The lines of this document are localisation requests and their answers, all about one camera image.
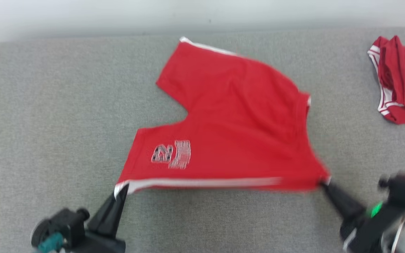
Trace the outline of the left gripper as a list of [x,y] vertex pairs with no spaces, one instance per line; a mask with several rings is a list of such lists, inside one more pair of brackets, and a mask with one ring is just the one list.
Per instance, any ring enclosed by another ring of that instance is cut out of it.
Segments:
[[125,253],[126,243],[116,239],[129,184],[120,188],[116,196],[111,194],[88,222],[85,239],[78,246],[66,249],[66,253]]

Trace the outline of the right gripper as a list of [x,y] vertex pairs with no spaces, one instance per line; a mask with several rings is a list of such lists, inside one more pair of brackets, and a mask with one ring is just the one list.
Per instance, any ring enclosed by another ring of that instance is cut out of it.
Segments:
[[366,210],[360,201],[336,183],[330,181],[320,185],[339,215],[349,220],[344,221],[340,228],[344,252],[396,252],[405,227],[405,207],[378,203]]

